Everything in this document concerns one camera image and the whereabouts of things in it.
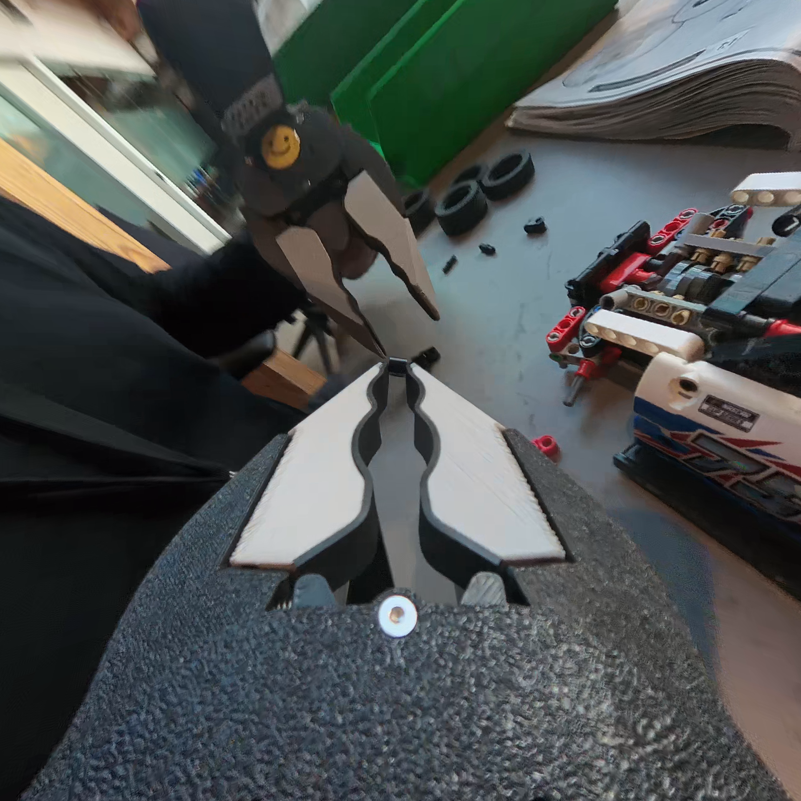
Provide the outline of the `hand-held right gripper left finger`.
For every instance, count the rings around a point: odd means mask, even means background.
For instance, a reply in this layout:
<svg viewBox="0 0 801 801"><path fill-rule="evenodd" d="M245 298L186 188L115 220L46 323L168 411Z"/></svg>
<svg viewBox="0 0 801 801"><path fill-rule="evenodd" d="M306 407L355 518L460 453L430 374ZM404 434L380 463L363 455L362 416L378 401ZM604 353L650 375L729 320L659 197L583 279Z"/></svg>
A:
<svg viewBox="0 0 801 801"><path fill-rule="evenodd" d="M271 468L229 556L241 569L319 574L341 587L375 557L369 462L381 444L388 366L372 366L302 420Z"/></svg>

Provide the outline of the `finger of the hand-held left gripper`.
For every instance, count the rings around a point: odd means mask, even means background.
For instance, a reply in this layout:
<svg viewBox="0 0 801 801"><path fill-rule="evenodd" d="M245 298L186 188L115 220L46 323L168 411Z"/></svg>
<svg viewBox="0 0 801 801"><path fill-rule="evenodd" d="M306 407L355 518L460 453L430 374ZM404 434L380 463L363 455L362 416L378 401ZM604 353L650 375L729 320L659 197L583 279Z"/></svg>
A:
<svg viewBox="0 0 801 801"><path fill-rule="evenodd" d="M356 342L379 360L386 360L383 345L336 274L319 235L309 227L291 226L275 242L310 300Z"/></svg>
<svg viewBox="0 0 801 801"><path fill-rule="evenodd" d="M368 245L385 258L421 309L438 321L433 283L412 226L366 171L348 183L345 214Z"/></svg>

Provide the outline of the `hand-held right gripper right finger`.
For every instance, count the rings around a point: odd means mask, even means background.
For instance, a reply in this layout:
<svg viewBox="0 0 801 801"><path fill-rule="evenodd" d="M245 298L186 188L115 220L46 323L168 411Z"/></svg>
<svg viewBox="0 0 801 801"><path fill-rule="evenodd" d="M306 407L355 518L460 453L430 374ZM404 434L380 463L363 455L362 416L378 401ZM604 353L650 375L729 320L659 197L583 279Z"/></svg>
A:
<svg viewBox="0 0 801 801"><path fill-rule="evenodd" d="M506 437L506 427L417 365L407 368L426 562L467 595L488 574L503 599L529 601L515 569L562 563L566 546Z"/></svg>

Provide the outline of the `toy brick race car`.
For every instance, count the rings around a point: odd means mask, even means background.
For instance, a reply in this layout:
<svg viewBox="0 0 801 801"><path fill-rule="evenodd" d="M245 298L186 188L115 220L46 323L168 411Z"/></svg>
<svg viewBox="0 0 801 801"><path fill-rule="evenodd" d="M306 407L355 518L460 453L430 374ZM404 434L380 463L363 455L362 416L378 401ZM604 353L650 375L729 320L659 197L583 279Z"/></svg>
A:
<svg viewBox="0 0 801 801"><path fill-rule="evenodd" d="M799 171L748 175L728 205L637 222L566 282L549 358L565 406L629 363L631 446L615 465L707 534L799 550Z"/></svg>

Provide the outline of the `person's left forearm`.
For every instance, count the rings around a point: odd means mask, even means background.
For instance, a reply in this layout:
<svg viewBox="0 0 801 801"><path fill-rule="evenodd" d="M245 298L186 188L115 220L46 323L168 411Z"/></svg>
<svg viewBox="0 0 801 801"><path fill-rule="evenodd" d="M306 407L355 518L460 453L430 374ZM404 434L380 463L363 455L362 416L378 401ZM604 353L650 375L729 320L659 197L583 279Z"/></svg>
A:
<svg viewBox="0 0 801 801"><path fill-rule="evenodd" d="M247 233L211 255L147 275L143 283L151 319L203 357L229 353L275 329L307 301Z"/></svg>

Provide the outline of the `person's left hand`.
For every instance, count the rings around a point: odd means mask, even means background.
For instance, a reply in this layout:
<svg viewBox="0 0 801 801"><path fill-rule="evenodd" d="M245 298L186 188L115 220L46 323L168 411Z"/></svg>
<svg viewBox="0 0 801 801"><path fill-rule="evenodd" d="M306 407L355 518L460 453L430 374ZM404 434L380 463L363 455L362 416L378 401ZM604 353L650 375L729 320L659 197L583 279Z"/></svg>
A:
<svg viewBox="0 0 801 801"><path fill-rule="evenodd" d="M376 252L355 229L342 203L322 206L308 218L307 226L320 238L342 279L358 280L374 265Z"/></svg>

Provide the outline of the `black office chair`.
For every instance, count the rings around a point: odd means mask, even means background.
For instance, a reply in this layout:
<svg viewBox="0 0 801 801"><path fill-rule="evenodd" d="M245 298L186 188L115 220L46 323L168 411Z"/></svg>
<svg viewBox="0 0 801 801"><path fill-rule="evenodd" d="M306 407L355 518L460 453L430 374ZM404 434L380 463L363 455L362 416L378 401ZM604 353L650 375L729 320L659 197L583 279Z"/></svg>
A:
<svg viewBox="0 0 801 801"><path fill-rule="evenodd" d="M293 328L302 325L293 341L291 357L299 360L307 347L314 344L324 375L333 375L335 365L329 341L334 341L334 333L328 315L321 308L306 304L287 319L287 325ZM275 332L267 330L229 353L213 356L210 362L235 378L244 379L277 352L278 341Z"/></svg>

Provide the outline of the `green plastic bin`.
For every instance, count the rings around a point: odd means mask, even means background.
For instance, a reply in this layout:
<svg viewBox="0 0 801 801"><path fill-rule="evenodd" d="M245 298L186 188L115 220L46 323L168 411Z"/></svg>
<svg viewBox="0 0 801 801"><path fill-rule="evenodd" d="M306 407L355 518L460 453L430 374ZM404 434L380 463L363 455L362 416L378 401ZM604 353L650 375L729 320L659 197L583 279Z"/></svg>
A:
<svg viewBox="0 0 801 801"><path fill-rule="evenodd" d="M616 5L415 2L336 86L333 109L422 186Z"/></svg>
<svg viewBox="0 0 801 801"><path fill-rule="evenodd" d="M318 2L274 50L288 100L335 112L379 141L400 116L415 125L432 79L421 55L465 2Z"/></svg>

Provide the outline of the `open instruction book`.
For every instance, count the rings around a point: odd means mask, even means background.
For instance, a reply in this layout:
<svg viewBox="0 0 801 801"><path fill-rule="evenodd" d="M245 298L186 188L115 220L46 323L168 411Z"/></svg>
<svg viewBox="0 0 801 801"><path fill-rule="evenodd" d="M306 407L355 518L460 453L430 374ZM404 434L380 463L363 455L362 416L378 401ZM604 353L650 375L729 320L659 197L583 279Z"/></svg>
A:
<svg viewBox="0 0 801 801"><path fill-rule="evenodd" d="M506 126L609 141L767 126L799 151L800 2L637 2Z"/></svg>

